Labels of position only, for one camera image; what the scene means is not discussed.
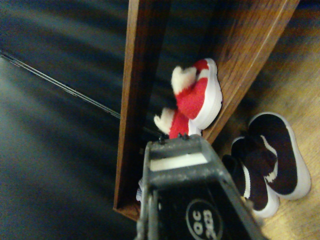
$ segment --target black object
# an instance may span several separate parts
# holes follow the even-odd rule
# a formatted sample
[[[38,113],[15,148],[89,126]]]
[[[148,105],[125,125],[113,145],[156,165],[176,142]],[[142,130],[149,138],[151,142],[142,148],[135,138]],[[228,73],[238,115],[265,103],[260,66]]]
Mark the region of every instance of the black object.
[[[136,240],[265,240],[210,144],[149,142]]]

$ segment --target black label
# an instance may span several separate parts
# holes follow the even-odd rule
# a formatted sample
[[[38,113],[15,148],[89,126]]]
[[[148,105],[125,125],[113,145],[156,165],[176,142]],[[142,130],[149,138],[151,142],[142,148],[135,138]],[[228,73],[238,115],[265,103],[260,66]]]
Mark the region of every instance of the black label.
[[[194,199],[186,209],[186,223],[195,240],[220,240],[222,219],[217,210],[203,199]]]

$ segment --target black surface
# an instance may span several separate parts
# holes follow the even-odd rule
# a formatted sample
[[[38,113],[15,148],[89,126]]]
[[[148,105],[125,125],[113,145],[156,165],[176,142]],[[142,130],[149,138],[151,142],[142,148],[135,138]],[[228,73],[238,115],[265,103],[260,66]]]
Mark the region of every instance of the black surface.
[[[119,120],[0,58],[0,238],[133,239],[112,210]]]
[[[121,109],[128,0],[1,0],[1,50]]]

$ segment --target wooden floor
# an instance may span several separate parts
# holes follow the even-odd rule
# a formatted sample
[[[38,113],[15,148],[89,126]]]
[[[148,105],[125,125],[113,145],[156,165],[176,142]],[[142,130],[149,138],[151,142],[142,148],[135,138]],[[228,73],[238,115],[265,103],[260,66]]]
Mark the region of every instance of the wooden floor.
[[[281,199],[264,221],[271,240],[320,239],[320,14],[298,9],[255,83],[215,143],[222,157],[232,140],[261,112],[283,115],[291,124],[311,175],[311,191],[299,200]]]

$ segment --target white fluffy trim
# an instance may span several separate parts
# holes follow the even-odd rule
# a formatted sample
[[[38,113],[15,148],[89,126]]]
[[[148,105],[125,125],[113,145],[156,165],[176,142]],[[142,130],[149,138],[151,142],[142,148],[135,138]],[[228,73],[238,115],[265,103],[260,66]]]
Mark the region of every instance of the white fluffy trim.
[[[181,93],[185,88],[188,88],[196,82],[197,69],[195,67],[189,67],[183,70],[180,66],[177,66],[172,73],[171,85],[175,95]]]
[[[163,133],[169,134],[174,116],[175,111],[165,107],[162,109],[161,117],[154,116],[154,123]]]

